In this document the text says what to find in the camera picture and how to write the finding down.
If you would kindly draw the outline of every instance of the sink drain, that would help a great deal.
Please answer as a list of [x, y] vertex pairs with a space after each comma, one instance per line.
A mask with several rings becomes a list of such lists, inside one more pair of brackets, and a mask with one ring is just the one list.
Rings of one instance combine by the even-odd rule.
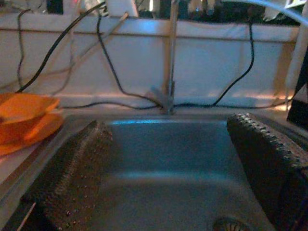
[[214, 223], [213, 231], [253, 231], [253, 229], [237, 219], [220, 218]]

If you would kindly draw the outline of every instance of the sink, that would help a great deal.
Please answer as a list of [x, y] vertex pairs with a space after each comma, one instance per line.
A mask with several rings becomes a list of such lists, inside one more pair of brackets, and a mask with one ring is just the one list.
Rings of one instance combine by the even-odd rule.
[[[94, 119], [111, 130], [112, 158], [91, 231], [212, 231], [222, 218], [273, 231], [230, 140], [227, 117], [72, 116], [43, 153], [50, 158]], [[36, 160], [31, 168], [37, 175], [43, 164]]]

